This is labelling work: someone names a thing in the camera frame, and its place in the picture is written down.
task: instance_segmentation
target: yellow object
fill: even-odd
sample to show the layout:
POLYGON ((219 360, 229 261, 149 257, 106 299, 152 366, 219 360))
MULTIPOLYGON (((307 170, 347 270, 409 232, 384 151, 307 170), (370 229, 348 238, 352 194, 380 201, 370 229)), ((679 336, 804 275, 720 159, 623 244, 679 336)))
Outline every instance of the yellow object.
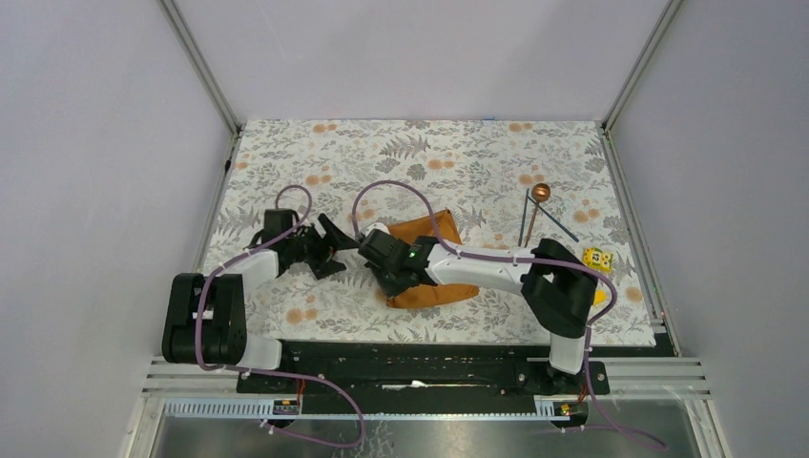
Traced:
MULTIPOLYGON (((444 239, 461 243, 461 235, 458 234, 458 227, 455 226, 455 219, 449 210, 444 210, 435 214, 438 222, 438 232, 444 239)), ((402 239, 407 243, 413 243, 419 236, 435 236, 432 230, 432 223, 429 217, 414 219, 408 222, 400 222, 388 226, 390 235, 402 239)), ((450 302, 462 301, 474 298, 480 289, 477 286, 468 284, 442 284, 430 286, 422 284, 404 291, 395 298, 387 300, 387 306, 393 308, 426 308, 433 305, 442 305, 450 302)))
POLYGON ((600 270, 601 272, 610 273, 612 271, 612 253, 602 251, 598 248, 588 248, 584 250, 582 256, 584 265, 590 269, 600 270))
POLYGON ((600 289, 595 291, 595 296, 592 298, 592 304, 598 305, 599 303, 607 300, 607 293, 600 289))

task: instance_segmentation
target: orange cloth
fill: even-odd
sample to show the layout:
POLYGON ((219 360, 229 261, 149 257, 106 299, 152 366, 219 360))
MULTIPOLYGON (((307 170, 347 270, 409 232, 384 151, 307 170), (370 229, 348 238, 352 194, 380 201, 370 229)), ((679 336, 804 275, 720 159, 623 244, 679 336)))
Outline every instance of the orange cloth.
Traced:
MULTIPOLYGON (((455 219, 449 210, 444 210, 435 214, 438 222, 438 231, 444 239, 461 243, 461 236, 458 234, 458 227, 455 226, 455 219)), ((388 226, 390 235, 402 239, 407 243, 413 243, 419 236, 435 236, 429 217, 414 219, 408 222, 400 222, 388 226)), ((480 288, 468 284, 442 284, 430 286, 422 284, 412 287, 399 296, 388 299, 387 306, 394 308, 426 308, 444 303, 462 301, 474 298, 480 292, 480 288)))

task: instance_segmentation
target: brown cloth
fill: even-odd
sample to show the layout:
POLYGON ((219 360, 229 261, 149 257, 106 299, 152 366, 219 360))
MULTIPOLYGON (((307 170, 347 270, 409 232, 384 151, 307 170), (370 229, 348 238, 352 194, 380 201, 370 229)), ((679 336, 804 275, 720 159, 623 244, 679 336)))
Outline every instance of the brown cloth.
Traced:
MULTIPOLYGON (((452 218, 449 210, 436 213, 435 219, 438 222, 438 231, 444 239, 461 243, 458 227, 455 226, 455 219, 452 218)), ((400 222, 399 224, 388 226, 387 229, 390 231, 391 236, 402 239, 407 243, 413 243, 419 236, 435 235, 429 217, 400 222)), ((439 286, 422 284, 407 289, 393 299, 388 299, 387 306, 394 308, 426 308, 474 298, 478 295, 478 292, 480 292, 480 288, 468 284, 442 284, 439 286)))

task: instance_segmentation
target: floral pattern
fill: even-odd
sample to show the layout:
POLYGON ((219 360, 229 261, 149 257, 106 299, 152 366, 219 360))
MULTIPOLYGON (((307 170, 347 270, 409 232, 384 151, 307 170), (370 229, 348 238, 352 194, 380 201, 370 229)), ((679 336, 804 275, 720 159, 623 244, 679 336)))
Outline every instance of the floral pattern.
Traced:
MULTIPOLYGON (((436 210, 452 211, 466 245, 516 246, 526 190, 544 181, 544 208, 581 242, 542 213, 532 239, 553 238, 581 257, 597 247, 614 254, 609 274, 620 297, 593 328, 594 344, 652 345, 627 226, 592 122, 254 120, 244 130, 227 183, 205 272, 238 254, 261 226, 266 208, 285 185, 304 184, 314 197, 313 218, 325 213, 350 234, 354 197, 368 183, 398 179, 422 191, 436 210)), ((280 206, 302 212, 302 195, 280 206)), ((423 217, 407 190, 384 186, 365 195, 360 224, 423 217)), ((482 289, 478 297, 421 310, 385 306, 384 295, 355 251, 340 252, 347 270, 315 281, 294 265, 246 298, 248 329, 284 339, 363 342, 547 344, 518 296, 482 289)), ((599 286, 593 312, 606 305, 599 286)))

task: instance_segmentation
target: white wall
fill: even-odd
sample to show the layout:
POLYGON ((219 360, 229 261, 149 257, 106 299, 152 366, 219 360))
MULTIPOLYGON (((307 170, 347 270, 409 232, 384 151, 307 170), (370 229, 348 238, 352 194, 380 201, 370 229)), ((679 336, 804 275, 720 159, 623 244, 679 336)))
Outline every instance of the white wall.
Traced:
POLYGON ((602 119, 666 0, 179 0, 240 119, 602 119))
POLYGON ((736 457, 809 456, 805 0, 686 2, 614 133, 736 457))
POLYGON ((228 134, 155 1, 3 2, 0 456, 114 456, 228 134))

